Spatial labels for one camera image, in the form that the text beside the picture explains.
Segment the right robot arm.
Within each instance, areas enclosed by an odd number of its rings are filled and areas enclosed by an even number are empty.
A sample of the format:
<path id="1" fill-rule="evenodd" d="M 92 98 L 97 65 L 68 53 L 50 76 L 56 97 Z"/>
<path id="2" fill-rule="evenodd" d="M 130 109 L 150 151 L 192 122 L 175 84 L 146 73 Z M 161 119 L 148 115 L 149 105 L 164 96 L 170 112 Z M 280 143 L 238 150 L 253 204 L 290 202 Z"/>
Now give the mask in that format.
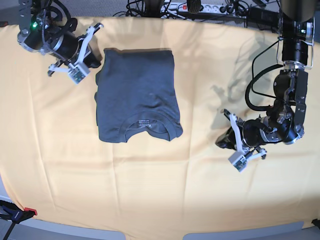
<path id="1" fill-rule="evenodd" d="M 54 67 L 75 64 L 87 34 L 75 36 L 78 20 L 59 0 L 20 0 L 18 44 L 56 58 Z"/>

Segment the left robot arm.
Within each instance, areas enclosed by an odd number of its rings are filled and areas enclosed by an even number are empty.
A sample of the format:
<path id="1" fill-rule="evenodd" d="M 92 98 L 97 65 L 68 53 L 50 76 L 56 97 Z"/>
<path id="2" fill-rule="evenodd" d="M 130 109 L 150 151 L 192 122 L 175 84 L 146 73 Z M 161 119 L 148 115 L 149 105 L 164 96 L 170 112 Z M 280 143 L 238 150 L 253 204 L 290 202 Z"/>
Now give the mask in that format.
<path id="1" fill-rule="evenodd" d="M 282 43 L 281 63 L 253 74 L 245 90 L 247 106 L 265 117 L 243 121 L 235 119 L 235 126 L 219 136 L 215 144 L 222 149 L 237 149 L 239 143 L 245 150 L 258 149 L 267 144 L 290 145 L 304 135 L 308 73 L 313 61 L 308 53 L 313 51 L 315 36 L 316 0 L 282 0 L 279 9 L 279 35 L 275 45 Z M 270 71 L 280 69 L 273 82 L 273 105 L 257 106 L 250 101 L 254 84 Z"/>

